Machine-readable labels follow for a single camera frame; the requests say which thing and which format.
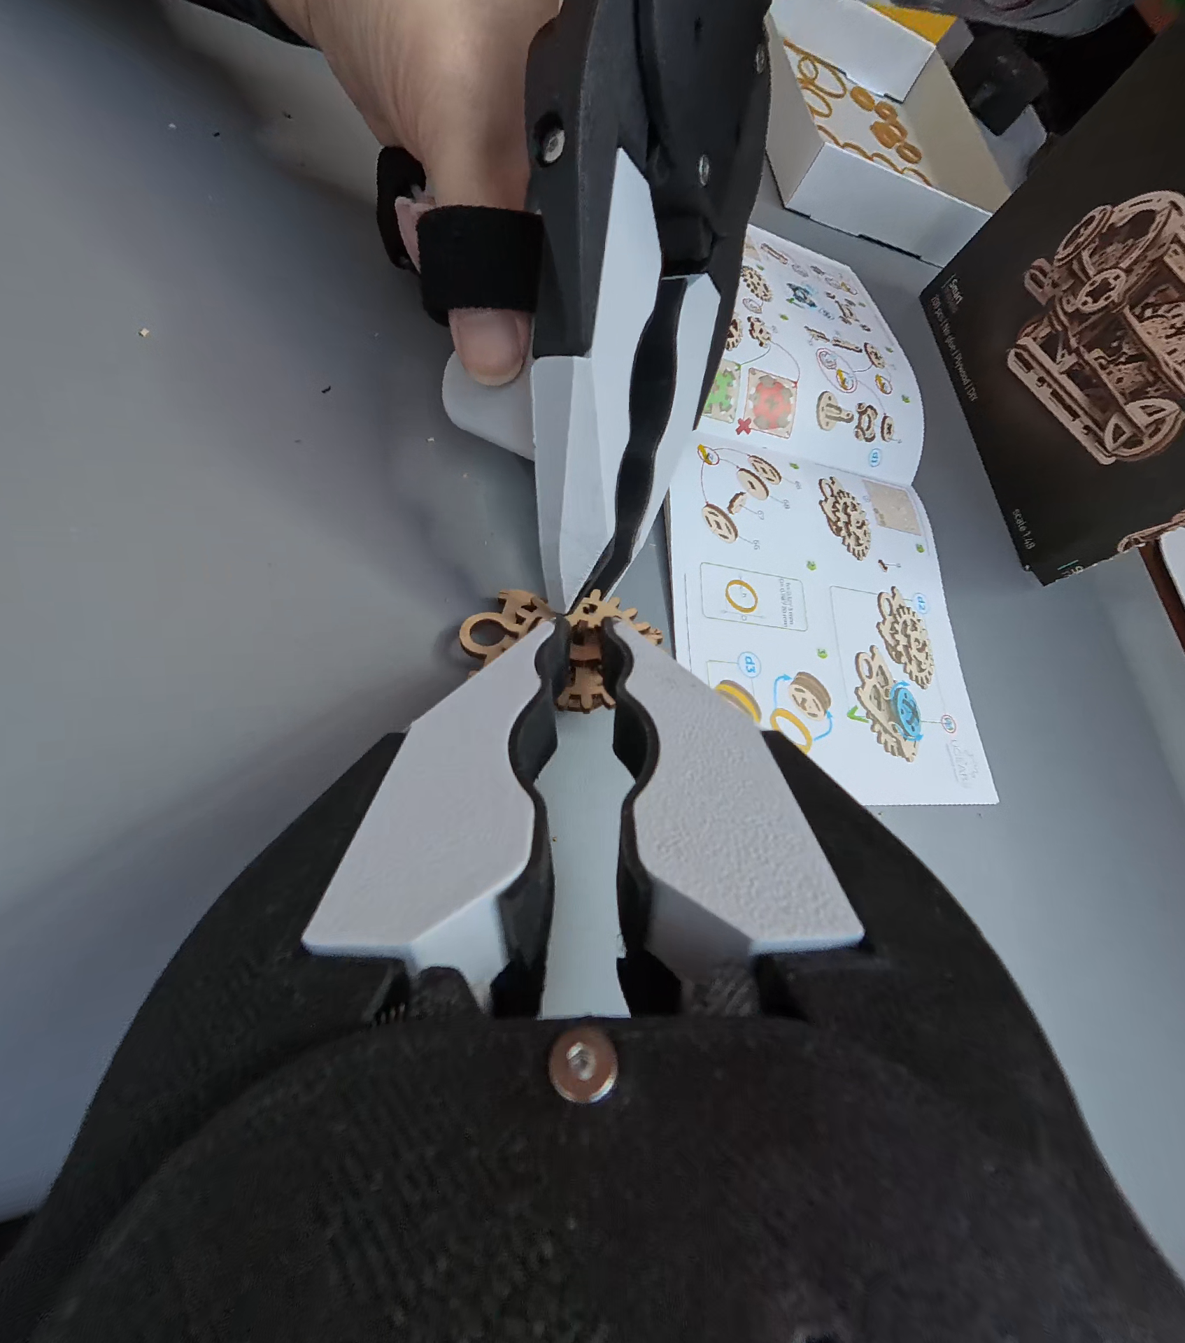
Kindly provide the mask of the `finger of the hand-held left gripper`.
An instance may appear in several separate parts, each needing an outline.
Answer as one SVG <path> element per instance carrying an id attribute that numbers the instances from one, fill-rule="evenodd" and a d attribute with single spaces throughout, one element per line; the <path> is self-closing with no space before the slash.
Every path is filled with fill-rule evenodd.
<path id="1" fill-rule="evenodd" d="M 616 481 L 630 438 L 635 355 L 661 275 L 650 187 L 616 151 L 588 352 L 542 355 L 486 386 L 451 354 L 442 380 L 449 420 L 534 463 L 545 597 L 568 610 L 616 529 Z"/>
<path id="2" fill-rule="evenodd" d="M 591 359 L 594 425 L 573 434 L 573 597 L 609 594 L 642 548 L 695 435 L 720 296 L 664 277 L 636 344 Z"/>

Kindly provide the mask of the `person's left hand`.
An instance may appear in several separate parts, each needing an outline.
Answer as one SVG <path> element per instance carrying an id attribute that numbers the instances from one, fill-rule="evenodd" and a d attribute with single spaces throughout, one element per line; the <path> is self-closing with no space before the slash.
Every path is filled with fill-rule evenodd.
<path id="1" fill-rule="evenodd" d="M 379 189 L 383 243 L 419 268 L 418 224 L 433 207 L 524 207 L 530 180 L 524 80 L 534 35 L 558 1 L 271 1 L 320 50 L 381 147 L 412 157 L 425 186 Z"/>

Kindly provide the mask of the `black object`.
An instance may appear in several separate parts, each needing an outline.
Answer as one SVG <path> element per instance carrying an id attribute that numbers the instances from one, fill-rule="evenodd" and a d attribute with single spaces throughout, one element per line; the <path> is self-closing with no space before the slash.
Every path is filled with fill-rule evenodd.
<path id="1" fill-rule="evenodd" d="M 1066 133 L 1084 116 L 1071 66 L 1071 38 L 966 22 L 969 42 L 952 63 L 955 87 L 976 122 L 1003 136 L 1026 109 L 1047 133 Z"/>

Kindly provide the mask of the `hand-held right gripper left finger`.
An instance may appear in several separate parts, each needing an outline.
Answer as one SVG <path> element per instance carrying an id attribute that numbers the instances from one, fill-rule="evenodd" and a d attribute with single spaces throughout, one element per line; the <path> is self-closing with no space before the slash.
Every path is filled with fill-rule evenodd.
<path id="1" fill-rule="evenodd" d="M 451 968 L 495 1016 L 537 1013 L 554 874 L 534 783 L 563 676 L 558 617 L 411 723 L 304 927 L 309 953 Z"/>

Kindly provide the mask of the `white box of wooden rings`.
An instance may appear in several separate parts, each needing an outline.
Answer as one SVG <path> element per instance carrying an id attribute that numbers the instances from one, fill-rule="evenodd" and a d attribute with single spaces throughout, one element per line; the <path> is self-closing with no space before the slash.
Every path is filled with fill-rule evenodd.
<path id="1" fill-rule="evenodd" d="M 1025 176 L 1031 110 L 997 137 L 951 64 L 970 31 L 945 14 L 775 1 L 766 154 L 784 208 L 942 266 Z"/>

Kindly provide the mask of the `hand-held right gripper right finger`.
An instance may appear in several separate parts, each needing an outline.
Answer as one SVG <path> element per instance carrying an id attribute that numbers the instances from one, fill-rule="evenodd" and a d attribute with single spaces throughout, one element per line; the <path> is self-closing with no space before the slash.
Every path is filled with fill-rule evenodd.
<path id="1" fill-rule="evenodd" d="M 864 926 L 766 734 L 623 618 L 601 628 L 619 807 L 616 978 L 632 1016 L 678 1010 L 755 957 L 852 947 Z"/>

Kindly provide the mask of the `wooden gear assembly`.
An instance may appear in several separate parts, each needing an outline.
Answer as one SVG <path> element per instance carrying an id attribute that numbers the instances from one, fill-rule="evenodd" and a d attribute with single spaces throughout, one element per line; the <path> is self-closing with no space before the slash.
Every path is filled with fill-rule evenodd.
<path id="1" fill-rule="evenodd" d="M 496 611 L 468 615 L 458 628 L 458 645 L 481 667 L 489 666 L 498 656 L 524 638 L 542 622 L 554 621 L 558 611 L 547 600 L 530 590 L 505 589 L 496 596 Z M 635 608 L 622 607 L 616 596 L 602 596 L 594 589 L 590 596 L 568 615 L 570 641 L 568 670 L 555 708 L 563 712 L 590 713 L 611 709 L 615 705 L 604 674 L 601 656 L 602 625 L 612 618 L 628 622 L 653 645 L 661 645 L 664 634 L 647 621 L 636 618 Z"/>

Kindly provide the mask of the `dark model kit box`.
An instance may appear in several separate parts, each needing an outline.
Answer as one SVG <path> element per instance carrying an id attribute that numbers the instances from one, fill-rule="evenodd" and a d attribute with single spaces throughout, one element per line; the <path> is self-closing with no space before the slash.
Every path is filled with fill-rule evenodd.
<path id="1" fill-rule="evenodd" d="M 1185 524 L 1185 10 L 920 303 L 1039 583 Z"/>

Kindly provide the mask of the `illustrated instruction booklet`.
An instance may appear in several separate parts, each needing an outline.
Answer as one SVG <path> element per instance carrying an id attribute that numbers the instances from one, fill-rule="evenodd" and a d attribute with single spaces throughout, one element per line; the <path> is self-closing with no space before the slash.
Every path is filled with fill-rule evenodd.
<path id="1" fill-rule="evenodd" d="M 859 277 L 749 225 L 665 498 L 675 656 L 868 807 L 998 800 L 913 488 L 924 429 Z"/>

